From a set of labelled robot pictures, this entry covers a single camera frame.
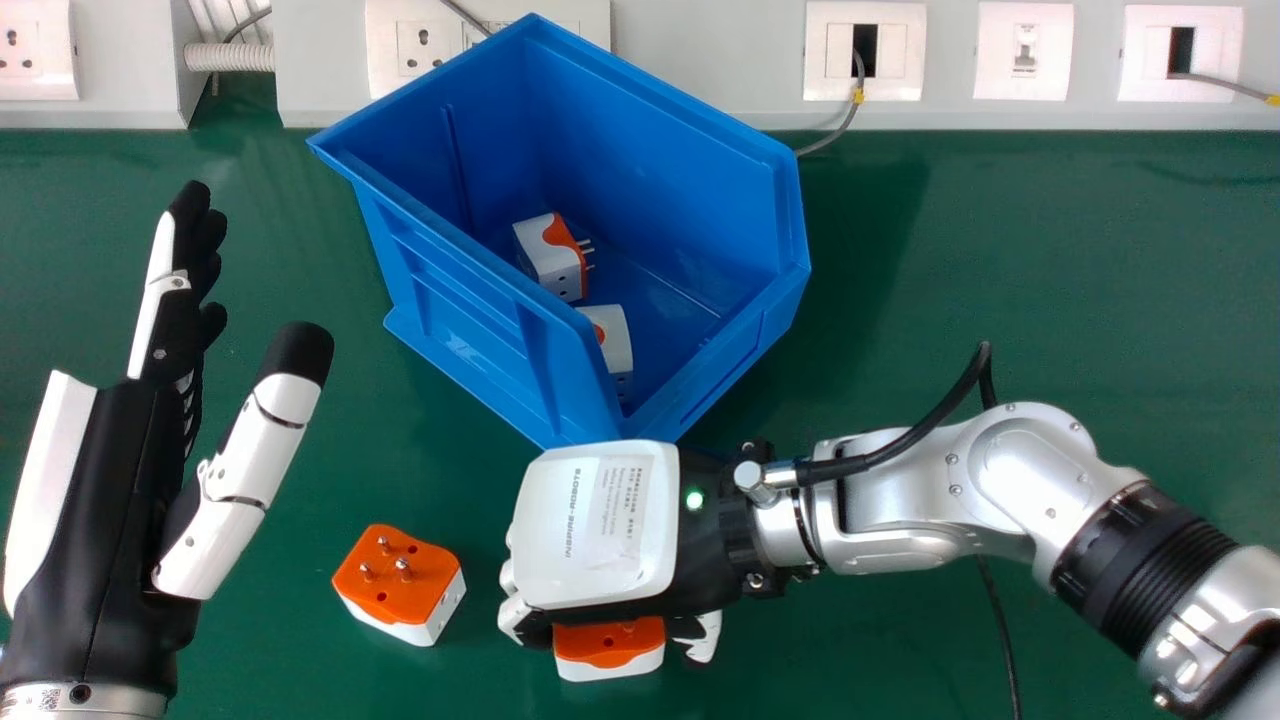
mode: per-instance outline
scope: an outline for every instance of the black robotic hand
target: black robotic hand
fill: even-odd
[[[311,419],[333,338],[294,323],[183,487],[204,356],[227,324],[220,305],[201,306],[227,233],[209,204],[191,182],[159,223],[127,378],[106,389],[50,378],[5,547],[4,707],[163,714],[201,601],[257,529]]]

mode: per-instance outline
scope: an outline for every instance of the gray cable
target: gray cable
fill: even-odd
[[[863,56],[858,54],[856,47],[854,49],[854,64],[858,65],[858,83],[854,86],[854,88],[855,91],[860,91],[863,86],[867,83],[867,65],[863,64]],[[822,150],[823,147],[840,140],[840,136],[845,135],[845,131],[849,129],[850,124],[852,124],[854,115],[858,114],[859,105],[861,105],[861,102],[854,100],[852,105],[849,108],[849,114],[845,115],[845,122],[840,123],[840,127],[833,129],[831,135],[828,135],[827,137],[823,137],[822,140],[814,142],[813,145],[805,145],[804,147],[796,150],[796,158],[804,158],[810,152],[817,152],[818,150]]]
[[[1274,105],[1276,102],[1275,100],[1272,100],[1272,97],[1275,97],[1274,94],[1262,92],[1261,90],[1253,90],[1252,87],[1245,87],[1238,82],[1231,82],[1229,79],[1216,78],[1212,76],[1202,76],[1199,73],[1169,73],[1169,79],[1190,79],[1208,85],[1216,85],[1219,87],[1234,90],[1240,95],[1248,95],[1249,97],[1253,97],[1254,100],[1261,100],[1268,105]]]
[[[268,17],[270,14],[271,14],[271,6],[268,5],[266,8],[262,8],[261,10],[259,10],[259,12],[251,14],[250,17],[244,18],[243,20],[236,23],[236,27],[233,27],[230,29],[230,32],[228,32],[223,37],[223,42],[225,44],[225,42],[230,42],[233,40],[236,40],[237,37],[239,37],[239,33],[244,32],[248,27],[256,24],[259,20],[261,20],[262,18],[265,18],[265,17]],[[214,73],[214,79],[210,83],[209,92],[211,95],[214,95],[215,97],[218,96],[218,86],[219,86],[220,77],[221,77],[220,73]]]
[[[462,5],[458,5],[453,0],[440,0],[440,5],[444,5],[445,8],[453,10],[453,13],[457,14],[463,20],[466,20],[468,26],[476,28],[476,32],[479,32],[480,35],[485,37],[493,37],[493,31],[484,27],[484,23],[477,20],[476,17],[468,13],[467,9],[463,8]]]

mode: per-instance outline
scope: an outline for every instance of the led light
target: led light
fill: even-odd
[[[707,496],[698,488],[694,488],[685,495],[685,507],[689,509],[690,512],[698,512],[705,503]]]

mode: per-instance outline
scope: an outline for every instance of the blue container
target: blue container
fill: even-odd
[[[311,138],[355,186],[387,329],[540,447],[678,438],[791,325],[809,278],[777,141],[530,15]],[[621,304],[620,405],[590,323],[516,265],[511,224],[589,237]]]

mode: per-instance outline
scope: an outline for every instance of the storage bin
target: storage bin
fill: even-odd
[[[786,146],[536,15],[310,143],[355,187],[387,328],[544,448],[678,438],[809,278]],[[595,247],[582,304],[626,311],[630,402],[517,269],[512,223],[549,211]]]

